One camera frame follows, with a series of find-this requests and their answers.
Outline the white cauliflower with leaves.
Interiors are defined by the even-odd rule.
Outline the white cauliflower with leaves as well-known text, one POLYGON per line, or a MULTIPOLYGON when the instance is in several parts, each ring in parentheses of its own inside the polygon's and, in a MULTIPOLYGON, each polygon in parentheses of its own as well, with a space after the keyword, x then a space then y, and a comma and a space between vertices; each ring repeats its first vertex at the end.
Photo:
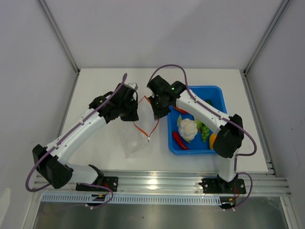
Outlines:
POLYGON ((179 115, 177 119, 178 133, 188 143, 194 140, 195 136, 198 134, 198 129, 201 127, 201 125, 202 122, 197 119, 182 119, 181 115, 179 115))

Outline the clear zip top bag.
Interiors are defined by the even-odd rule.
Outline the clear zip top bag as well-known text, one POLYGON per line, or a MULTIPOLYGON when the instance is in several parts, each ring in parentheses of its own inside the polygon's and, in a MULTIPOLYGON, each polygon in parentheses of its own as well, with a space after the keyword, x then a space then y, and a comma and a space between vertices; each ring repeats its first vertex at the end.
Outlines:
POLYGON ((138 121, 121 122, 119 139, 127 159, 142 157, 144 150, 153 142, 152 135, 158 128, 159 119, 154 118, 151 102, 144 95, 138 102, 138 121))

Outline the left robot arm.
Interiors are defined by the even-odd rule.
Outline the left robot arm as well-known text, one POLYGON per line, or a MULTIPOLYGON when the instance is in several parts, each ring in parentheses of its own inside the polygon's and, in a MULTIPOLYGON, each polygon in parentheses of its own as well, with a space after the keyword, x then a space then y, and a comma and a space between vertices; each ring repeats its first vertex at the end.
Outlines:
POLYGON ((36 170, 49 185, 59 189, 75 182, 78 191, 102 188, 104 174, 97 167, 74 165, 68 161, 95 131, 110 121, 116 118, 125 122, 139 119, 137 88, 136 83, 122 84, 114 92, 96 97, 71 129, 46 146, 36 145, 33 148, 36 170))

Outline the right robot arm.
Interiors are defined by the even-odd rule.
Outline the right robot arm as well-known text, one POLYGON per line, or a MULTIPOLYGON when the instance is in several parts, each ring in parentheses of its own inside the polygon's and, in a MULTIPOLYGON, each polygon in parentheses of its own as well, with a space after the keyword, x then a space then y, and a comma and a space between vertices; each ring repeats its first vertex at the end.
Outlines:
POLYGON ((180 81, 169 84, 161 76, 149 80, 147 87, 152 95, 149 97, 154 118, 167 116, 172 107, 185 110, 216 135, 213 150, 220 156, 220 170, 217 185, 222 192, 234 188, 238 174, 235 157, 244 139, 242 118, 235 114, 229 116, 199 98, 187 85, 180 81))

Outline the red chili pepper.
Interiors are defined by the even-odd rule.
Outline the red chili pepper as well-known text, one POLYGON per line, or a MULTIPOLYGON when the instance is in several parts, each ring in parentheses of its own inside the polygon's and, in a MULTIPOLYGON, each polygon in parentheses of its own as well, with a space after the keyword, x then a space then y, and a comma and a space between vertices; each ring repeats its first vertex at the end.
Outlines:
POLYGON ((172 132, 172 138, 174 141, 174 149, 177 150, 189 150, 189 148, 185 145, 184 141, 180 137, 179 133, 176 131, 172 132))

